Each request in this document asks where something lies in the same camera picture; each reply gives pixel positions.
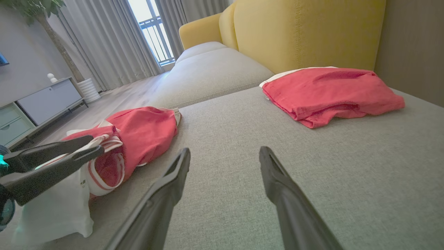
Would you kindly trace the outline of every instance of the gray curtain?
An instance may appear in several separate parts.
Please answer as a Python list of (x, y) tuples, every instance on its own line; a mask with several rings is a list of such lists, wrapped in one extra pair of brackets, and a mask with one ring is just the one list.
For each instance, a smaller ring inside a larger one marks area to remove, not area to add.
[(180, 41), (180, 26), (223, 12), (228, 0), (155, 0), (166, 35), (174, 57), (177, 59), (183, 52)]
[(60, 19), (102, 89), (163, 73), (127, 0), (65, 3)]

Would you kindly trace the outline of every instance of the gray wall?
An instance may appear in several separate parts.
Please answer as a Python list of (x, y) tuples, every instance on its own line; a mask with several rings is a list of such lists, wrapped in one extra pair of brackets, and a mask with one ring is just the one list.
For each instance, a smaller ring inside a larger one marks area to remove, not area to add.
[(387, 0), (375, 72), (388, 86), (444, 107), (443, 10), (443, 0)]
[(43, 27), (28, 26), (17, 13), (0, 7), (0, 53), (10, 65), (0, 67), (0, 106), (51, 85), (47, 78), (71, 71)]

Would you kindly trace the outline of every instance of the cabinet leg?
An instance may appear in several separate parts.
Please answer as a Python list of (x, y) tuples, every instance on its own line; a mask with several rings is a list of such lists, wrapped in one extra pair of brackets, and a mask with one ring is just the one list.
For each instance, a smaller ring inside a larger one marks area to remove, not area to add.
[(30, 141), (32, 144), (34, 144), (34, 141), (31, 140), (29, 137), (26, 136), (26, 140)]

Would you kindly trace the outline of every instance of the gray sofa cushion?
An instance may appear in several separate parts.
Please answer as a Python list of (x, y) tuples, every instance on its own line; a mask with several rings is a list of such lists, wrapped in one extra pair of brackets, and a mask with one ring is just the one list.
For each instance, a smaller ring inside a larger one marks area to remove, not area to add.
[(148, 105), (181, 108), (259, 86), (271, 76), (270, 70), (253, 59), (234, 49), (221, 48), (176, 64)]
[(405, 109), (318, 129), (293, 121), (259, 87), (185, 107), (171, 148), (94, 202), (89, 238), (72, 234), (29, 249), (102, 249), (183, 147), (190, 171), (164, 249), (282, 249), (259, 169), (262, 145), (345, 249), (441, 249), (444, 108), (395, 92)]
[(208, 42), (196, 45), (194, 47), (185, 50), (182, 53), (182, 55), (180, 55), (179, 58), (176, 60), (176, 64), (178, 64), (180, 61), (186, 58), (190, 58), (192, 56), (200, 55), (220, 48), (227, 48), (227, 47), (219, 42)]

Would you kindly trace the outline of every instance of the white plant pot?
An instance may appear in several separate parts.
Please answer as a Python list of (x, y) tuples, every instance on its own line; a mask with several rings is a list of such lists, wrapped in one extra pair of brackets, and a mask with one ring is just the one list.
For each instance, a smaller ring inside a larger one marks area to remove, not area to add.
[(85, 95), (85, 102), (86, 103), (90, 104), (90, 103), (100, 99), (101, 96), (99, 95), (99, 93), (95, 89), (94, 83), (92, 83), (91, 78), (88, 78), (82, 82), (79, 82), (79, 83), (77, 83), (77, 85), (79, 86), (79, 88), (83, 92), (83, 94)]

